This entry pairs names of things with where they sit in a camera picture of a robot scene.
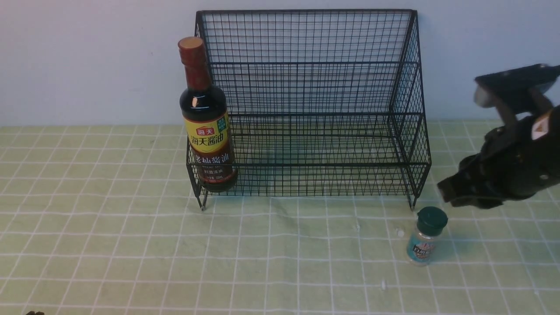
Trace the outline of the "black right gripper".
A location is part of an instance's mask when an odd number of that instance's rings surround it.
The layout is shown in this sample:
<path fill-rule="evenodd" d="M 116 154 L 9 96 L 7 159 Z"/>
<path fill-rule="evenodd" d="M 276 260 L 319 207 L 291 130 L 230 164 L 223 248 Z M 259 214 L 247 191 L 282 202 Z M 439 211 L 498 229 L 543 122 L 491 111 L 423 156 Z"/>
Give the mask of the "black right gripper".
<path fill-rule="evenodd" d="M 559 107 L 494 128 L 475 155 L 466 156 L 456 175 L 437 183 L 452 207 L 492 209 L 504 201 L 528 199 L 559 184 Z"/>

